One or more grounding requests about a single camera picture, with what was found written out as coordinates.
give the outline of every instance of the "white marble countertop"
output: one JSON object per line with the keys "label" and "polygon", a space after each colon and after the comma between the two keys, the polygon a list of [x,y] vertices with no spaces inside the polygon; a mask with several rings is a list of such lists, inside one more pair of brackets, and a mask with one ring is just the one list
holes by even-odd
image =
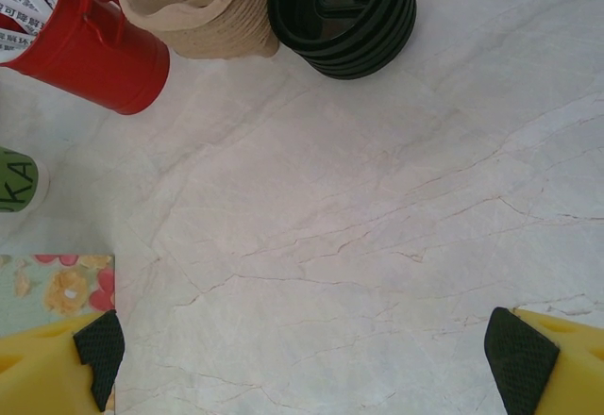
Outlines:
{"label": "white marble countertop", "polygon": [[604,325],[604,0],[418,6],[377,75],[174,58],[130,118],[1,71],[53,177],[1,252],[115,253],[120,415],[499,415],[494,307]]}

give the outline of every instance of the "black container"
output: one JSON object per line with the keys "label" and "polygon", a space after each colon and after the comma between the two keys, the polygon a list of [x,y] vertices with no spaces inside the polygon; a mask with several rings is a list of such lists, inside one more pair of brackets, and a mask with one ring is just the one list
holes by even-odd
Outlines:
{"label": "black container", "polygon": [[277,37],[324,75],[352,79],[388,64],[415,23],[415,0],[269,0]]}

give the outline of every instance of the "floral paper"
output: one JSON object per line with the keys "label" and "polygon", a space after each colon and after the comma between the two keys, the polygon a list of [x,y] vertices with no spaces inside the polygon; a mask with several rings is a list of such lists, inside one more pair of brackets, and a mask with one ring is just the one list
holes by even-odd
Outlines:
{"label": "floral paper", "polygon": [[[110,256],[0,255],[0,337],[115,308]],[[114,410],[113,394],[108,412]]]}

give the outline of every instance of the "green label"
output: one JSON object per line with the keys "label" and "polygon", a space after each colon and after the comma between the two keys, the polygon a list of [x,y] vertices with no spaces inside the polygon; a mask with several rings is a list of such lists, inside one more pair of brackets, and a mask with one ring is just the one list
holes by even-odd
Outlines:
{"label": "green label", "polygon": [[27,207],[38,187],[34,160],[0,146],[0,212],[19,212]]}

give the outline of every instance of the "bucket handle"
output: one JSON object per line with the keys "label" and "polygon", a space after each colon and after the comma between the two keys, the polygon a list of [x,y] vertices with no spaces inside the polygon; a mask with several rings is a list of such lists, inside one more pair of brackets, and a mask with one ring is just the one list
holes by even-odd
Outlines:
{"label": "bucket handle", "polygon": [[120,5],[120,1],[119,0],[96,0],[100,3],[114,3],[117,8],[120,10],[120,22],[117,25],[117,33],[115,35],[115,39],[113,40],[113,42],[107,40],[105,38],[105,35],[103,35],[103,32],[101,31],[101,28],[99,27],[98,24],[96,24],[94,22],[94,20],[92,19],[92,0],[84,0],[84,14],[83,14],[83,18],[84,18],[84,22],[86,23],[87,26],[89,26],[90,28],[92,28],[92,30],[94,30],[94,32],[96,33],[96,36],[98,37],[98,40],[101,41],[101,43],[107,47],[115,47],[117,45],[119,45],[119,43],[122,41],[122,36],[124,35],[124,27],[126,25],[126,16],[124,15],[124,12],[122,11],[122,6]]}

